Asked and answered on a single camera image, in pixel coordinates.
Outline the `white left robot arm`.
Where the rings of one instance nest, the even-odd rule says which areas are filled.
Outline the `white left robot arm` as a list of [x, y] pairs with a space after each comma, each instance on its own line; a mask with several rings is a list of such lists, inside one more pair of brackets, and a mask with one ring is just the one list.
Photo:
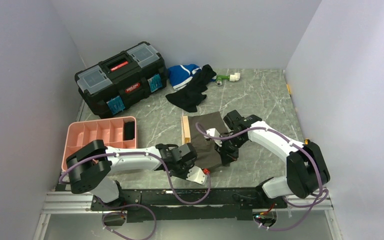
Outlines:
[[73, 194], [89, 192], [109, 209], [117, 210], [126, 203], [121, 184], [109, 179], [110, 174], [130, 170], [165, 171], [169, 177], [204, 185], [207, 175], [195, 162], [198, 155], [191, 143], [157, 144], [147, 148], [115, 148], [103, 140], [93, 140], [66, 160], [67, 170], [59, 182], [67, 184]]

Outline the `pink compartment tray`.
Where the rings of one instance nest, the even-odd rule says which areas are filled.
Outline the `pink compartment tray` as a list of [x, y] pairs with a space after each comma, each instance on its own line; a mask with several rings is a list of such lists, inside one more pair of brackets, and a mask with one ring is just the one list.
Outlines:
[[[135, 121], [136, 135], [133, 140], [123, 140], [124, 123]], [[113, 117], [99, 120], [78, 121], [69, 125], [65, 140], [61, 170], [68, 169], [66, 159], [94, 140], [103, 140], [104, 145], [135, 149], [137, 147], [137, 120], [133, 116]]]

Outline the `olive underwear with beige waistband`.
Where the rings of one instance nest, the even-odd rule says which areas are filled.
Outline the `olive underwear with beige waistband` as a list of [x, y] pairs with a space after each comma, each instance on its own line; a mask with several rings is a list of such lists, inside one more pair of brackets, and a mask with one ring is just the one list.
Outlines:
[[221, 156], [216, 151], [216, 143], [205, 138], [196, 128], [196, 123], [200, 123], [204, 130], [215, 128], [223, 133], [227, 132], [221, 113], [216, 111], [204, 115], [185, 115], [180, 118], [180, 122], [181, 143], [191, 143], [195, 148], [197, 153], [195, 165], [211, 172], [222, 166]]

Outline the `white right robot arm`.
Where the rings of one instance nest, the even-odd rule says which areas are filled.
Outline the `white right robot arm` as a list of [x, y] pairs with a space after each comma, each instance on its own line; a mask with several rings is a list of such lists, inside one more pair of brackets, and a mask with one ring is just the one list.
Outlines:
[[224, 163], [239, 157], [239, 148], [247, 141], [259, 144], [285, 162], [285, 175], [270, 177], [261, 182], [255, 194], [256, 203], [269, 207], [275, 198], [295, 195], [301, 199], [321, 189], [331, 180], [320, 147], [312, 142], [294, 140], [256, 115], [244, 117], [237, 110], [229, 112], [223, 121], [230, 132], [221, 134], [218, 147]]

